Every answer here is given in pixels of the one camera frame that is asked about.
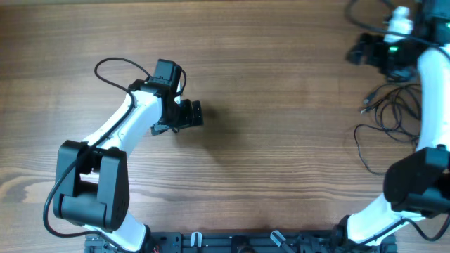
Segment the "black USB cable thin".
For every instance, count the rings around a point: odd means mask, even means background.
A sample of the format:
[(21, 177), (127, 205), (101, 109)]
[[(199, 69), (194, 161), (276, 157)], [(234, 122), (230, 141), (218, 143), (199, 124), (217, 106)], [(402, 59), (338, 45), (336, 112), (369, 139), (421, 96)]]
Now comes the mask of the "black USB cable thin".
[(363, 164), (363, 166), (365, 167), (366, 171), (375, 176), (384, 176), (385, 172), (377, 172), (377, 171), (372, 170), (371, 167), (369, 166), (369, 164), (367, 163), (366, 159), (364, 158), (364, 155), (363, 155), (362, 149), (361, 149), (361, 144), (358, 139), (358, 130), (360, 130), (361, 128), (368, 128), (368, 129), (371, 129), (374, 131), (383, 132), (388, 137), (390, 137), (392, 140), (399, 142), (399, 143), (410, 143), (413, 147), (416, 147), (418, 145), (419, 134), (412, 134), (411, 132), (402, 129), (399, 126), (397, 128), (387, 128), (384, 126), (371, 126), (368, 124), (356, 125), (354, 128), (354, 131), (353, 131), (353, 138), (354, 138), (354, 142), (356, 144), (359, 159), (360, 159), (361, 163)]

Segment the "black USB cable long tail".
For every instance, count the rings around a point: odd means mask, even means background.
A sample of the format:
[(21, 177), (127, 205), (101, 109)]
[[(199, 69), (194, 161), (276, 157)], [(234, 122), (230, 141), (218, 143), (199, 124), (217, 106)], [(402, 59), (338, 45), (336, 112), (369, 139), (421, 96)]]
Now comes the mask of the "black USB cable long tail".
[[(375, 88), (363, 99), (361, 114), (374, 111), (376, 126), (397, 128), (403, 125), (404, 116), (421, 121), (422, 107), (419, 96), (422, 94), (419, 84), (403, 84), (389, 82)], [(390, 109), (393, 125), (385, 123), (385, 111)]]

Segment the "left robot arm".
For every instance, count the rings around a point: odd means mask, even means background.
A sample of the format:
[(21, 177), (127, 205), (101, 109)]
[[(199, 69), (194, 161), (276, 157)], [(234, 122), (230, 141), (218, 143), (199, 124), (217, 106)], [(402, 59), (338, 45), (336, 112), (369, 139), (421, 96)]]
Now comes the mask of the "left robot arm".
[(43, 210), (49, 233), (89, 235), (107, 252), (160, 252), (149, 227), (129, 213), (127, 160), (147, 133), (203, 125), (200, 102), (180, 99), (185, 86), (185, 70), (159, 59), (154, 73), (124, 89), (123, 104), (100, 129), (83, 141), (62, 144)]

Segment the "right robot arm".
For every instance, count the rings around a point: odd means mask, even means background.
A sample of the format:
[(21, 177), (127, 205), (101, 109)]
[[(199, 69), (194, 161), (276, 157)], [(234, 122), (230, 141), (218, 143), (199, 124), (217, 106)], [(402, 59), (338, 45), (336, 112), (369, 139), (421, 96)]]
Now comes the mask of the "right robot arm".
[(385, 172), (382, 193), (372, 203), (341, 220), (331, 245), (363, 251), (407, 225), (434, 242), (446, 233), (449, 222), (432, 237), (418, 222), (449, 214), (449, 2), (418, 1), (416, 15), (409, 19), (409, 8), (386, 1), (392, 14), (385, 28), (357, 20), (354, 5), (346, 5), (345, 17), (365, 32), (348, 52), (348, 61), (359, 64), (365, 58), (394, 83), (399, 81), (397, 70), (415, 67), (421, 85), (421, 128), (413, 139), (416, 151)]

